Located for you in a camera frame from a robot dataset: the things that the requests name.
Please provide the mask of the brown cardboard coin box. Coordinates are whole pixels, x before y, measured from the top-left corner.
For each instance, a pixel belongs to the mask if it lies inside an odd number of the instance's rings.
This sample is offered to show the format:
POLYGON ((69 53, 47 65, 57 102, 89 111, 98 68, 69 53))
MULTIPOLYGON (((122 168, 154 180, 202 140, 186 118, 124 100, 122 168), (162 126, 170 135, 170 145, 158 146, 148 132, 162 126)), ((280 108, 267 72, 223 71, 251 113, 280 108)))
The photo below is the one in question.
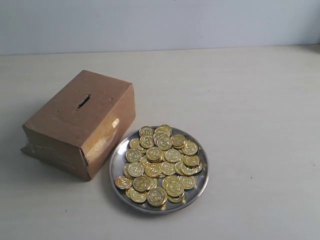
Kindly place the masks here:
POLYGON ((83 70, 23 124, 22 152, 90 181, 135 117, 132 83, 83 70))

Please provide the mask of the gold coin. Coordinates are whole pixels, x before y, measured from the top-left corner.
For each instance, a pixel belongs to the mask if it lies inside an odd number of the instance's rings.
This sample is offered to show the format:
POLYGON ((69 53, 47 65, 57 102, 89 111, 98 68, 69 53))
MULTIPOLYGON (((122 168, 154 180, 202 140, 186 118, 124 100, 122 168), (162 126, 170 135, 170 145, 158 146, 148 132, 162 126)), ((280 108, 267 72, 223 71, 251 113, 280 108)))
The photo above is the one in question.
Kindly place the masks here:
POLYGON ((154 128, 152 128, 151 126, 143 126, 139 129, 139 136, 140 137, 145 137, 145 136, 154 136, 154 128))
POLYGON ((128 194, 129 194, 129 198, 135 203, 142 204, 147 201, 148 193, 145 191, 139 192, 132 187, 128 190, 128 194))
POLYGON ((186 144, 187 138, 183 134, 175 134, 171 137, 172 146, 176 149, 182 149, 186 144))
POLYGON ((119 189, 129 189, 133 185, 133 179, 126 176, 119 176, 115 179, 114 184, 119 189))
POLYGON ((129 148, 125 153, 125 158, 129 163, 137 163, 141 157, 142 153, 138 148, 129 148))
POLYGON ((145 173, 145 168, 139 162, 129 163, 123 168, 123 173, 128 178, 137 178, 145 173))
POLYGON ((151 181, 147 176, 140 176, 133 180, 133 188, 138 192, 145 192, 149 189, 151 181))
POLYGON ((197 185, 197 180, 194 176, 180 175, 178 176, 178 179, 182 183, 185 190, 191 190, 197 185))
POLYGON ((168 200, 167 192, 162 187, 155 187, 147 194, 147 202, 153 207, 159 207, 168 200))
POLYGON ((169 150, 172 147, 172 145, 172 139, 167 135, 162 135, 157 140, 157 146, 163 151, 169 150))
POLYGON ((167 176, 162 181, 162 187, 171 197, 179 197, 184 193, 184 186, 177 176, 167 176))
POLYGON ((171 176, 176 173, 175 164, 167 161, 163 161, 160 165, 161 171, 164 175, 171 176))
POLYGON ((158 165, 157 163, 149 163, 145 167, 144 171, 145 171, 145 174, 151 178, 157 178, 162 174, 161 166, 158 165))
POLYGON ((193 156, 198 152, 199 147, 195 142, 188 140, 181 150, 185 155, 193 156))

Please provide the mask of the gold coin back centre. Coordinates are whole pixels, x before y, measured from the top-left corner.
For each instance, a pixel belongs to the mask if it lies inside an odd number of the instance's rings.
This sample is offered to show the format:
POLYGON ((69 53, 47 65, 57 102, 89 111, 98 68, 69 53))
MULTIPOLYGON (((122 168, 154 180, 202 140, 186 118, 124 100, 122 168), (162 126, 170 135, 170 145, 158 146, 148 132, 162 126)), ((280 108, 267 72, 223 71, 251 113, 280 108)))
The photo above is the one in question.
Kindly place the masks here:
POLYGON ((163 151, 169 150, 172 147, 172 145, 172 139, 167 135, 162 135, 157 140, 157 146, 163 151))

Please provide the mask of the gold coin plate centre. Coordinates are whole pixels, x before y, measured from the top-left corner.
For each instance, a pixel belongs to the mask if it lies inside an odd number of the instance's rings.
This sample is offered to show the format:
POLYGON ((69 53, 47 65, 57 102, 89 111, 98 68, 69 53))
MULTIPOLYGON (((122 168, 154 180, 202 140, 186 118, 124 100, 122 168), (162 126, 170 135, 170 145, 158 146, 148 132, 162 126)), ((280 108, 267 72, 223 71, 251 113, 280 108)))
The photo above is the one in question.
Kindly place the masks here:
POLYGON ((176 163, 180 161, 181 156, 182 156, 181 153, 174 148, 167 150, 164 154, 166 161, 169 163, 176 163))

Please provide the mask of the gold coin centre left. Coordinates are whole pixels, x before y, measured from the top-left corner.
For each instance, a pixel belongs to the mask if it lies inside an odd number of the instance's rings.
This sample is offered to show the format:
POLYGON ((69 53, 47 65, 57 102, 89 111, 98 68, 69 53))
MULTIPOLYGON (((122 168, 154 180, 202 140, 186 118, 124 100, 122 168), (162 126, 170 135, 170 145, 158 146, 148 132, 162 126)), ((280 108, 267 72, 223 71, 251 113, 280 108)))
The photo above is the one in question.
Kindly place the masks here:
POLYGON ((162 174, 161 166, 158 165, 157 163, 149 163, 145 167, 144 171, 145 171, 145 174, 151 178, 157 178, 162 174))

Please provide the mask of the gold coin left middle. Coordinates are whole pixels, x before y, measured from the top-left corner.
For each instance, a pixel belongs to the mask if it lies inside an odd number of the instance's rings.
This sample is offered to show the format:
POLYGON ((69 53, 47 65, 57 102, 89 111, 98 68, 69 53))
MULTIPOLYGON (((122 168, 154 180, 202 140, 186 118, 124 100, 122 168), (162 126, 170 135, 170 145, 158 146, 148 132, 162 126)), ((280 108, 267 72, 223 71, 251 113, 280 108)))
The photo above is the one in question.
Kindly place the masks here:
POLYGON ((145 168, 139 162, 129 163, 123 168, 123 173, 128 178, 137 178, 145 173, 145 168))

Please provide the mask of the gold coin right edge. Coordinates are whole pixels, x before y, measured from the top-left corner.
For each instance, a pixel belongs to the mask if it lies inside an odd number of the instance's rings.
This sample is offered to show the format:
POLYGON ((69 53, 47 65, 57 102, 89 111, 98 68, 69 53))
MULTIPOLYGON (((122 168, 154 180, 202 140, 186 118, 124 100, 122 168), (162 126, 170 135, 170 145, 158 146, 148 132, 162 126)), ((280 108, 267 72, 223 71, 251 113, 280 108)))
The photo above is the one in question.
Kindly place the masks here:
POLYGON ((182 158, 180 170, 184 175, 192 176, 202 171, 203 164, 198 155, 186 155, 182 158))

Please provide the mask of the round silver metal plate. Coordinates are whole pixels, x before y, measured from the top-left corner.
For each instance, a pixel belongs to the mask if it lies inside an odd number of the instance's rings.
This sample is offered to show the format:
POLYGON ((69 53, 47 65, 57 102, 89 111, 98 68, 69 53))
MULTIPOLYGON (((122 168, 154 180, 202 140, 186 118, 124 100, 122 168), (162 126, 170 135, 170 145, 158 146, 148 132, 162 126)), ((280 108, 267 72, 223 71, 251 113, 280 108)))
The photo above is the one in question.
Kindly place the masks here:
POLYGON ((189 133, 168 125, 144 126, 124 138, 109 161, 117 200, 146 214, 168 214, 205 190, 209 162, 189 133))

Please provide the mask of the gold coin inner left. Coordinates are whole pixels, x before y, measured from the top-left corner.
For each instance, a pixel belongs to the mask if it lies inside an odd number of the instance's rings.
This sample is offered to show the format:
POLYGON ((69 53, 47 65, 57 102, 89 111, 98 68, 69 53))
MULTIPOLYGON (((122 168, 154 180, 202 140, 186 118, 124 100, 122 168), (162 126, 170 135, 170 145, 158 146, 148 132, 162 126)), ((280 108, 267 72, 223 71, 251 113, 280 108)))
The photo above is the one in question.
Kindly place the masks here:
POLYGON ((151 181, 147 176, 140 176, 133 180, 133 188, 138 192, 145 192, 149 189, 151 181))

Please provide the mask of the gold coin right front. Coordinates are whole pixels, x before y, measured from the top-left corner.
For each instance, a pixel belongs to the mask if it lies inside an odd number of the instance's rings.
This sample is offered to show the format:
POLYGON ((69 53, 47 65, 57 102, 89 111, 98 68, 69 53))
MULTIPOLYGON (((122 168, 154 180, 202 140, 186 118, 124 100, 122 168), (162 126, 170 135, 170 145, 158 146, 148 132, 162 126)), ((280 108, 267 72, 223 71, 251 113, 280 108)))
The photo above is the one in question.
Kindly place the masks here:
POLYGON ((182 183, 185 190, 191 190, 197 185, 197 180, 194 176, 180 175, 178 176, 178 179, 182 183))

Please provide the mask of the gold coin far left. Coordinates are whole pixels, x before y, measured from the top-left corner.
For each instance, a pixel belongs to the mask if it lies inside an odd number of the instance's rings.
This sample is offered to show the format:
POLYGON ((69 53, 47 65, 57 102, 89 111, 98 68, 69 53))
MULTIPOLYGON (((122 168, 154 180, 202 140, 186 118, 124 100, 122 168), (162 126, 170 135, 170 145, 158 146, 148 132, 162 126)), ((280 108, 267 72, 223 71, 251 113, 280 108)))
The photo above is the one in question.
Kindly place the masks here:
POLYGON ((126 176, 119 176, 115 179, 114 184, 119 189, 129 189, 133 185, 133 179, 126 176))

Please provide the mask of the gold coin front left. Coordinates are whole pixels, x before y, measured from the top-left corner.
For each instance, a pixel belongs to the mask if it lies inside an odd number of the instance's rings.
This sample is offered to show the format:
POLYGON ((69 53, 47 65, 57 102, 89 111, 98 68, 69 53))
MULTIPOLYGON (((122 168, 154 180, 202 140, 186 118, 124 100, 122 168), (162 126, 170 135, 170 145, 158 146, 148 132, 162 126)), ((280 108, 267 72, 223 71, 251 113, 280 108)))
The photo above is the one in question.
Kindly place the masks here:
POLYGON ((145 191, 139 192, 132 187, 128 190, 128 194, 129 194, 129 198, 135 203, 142 204, 147 201, 148 193, 145 191))

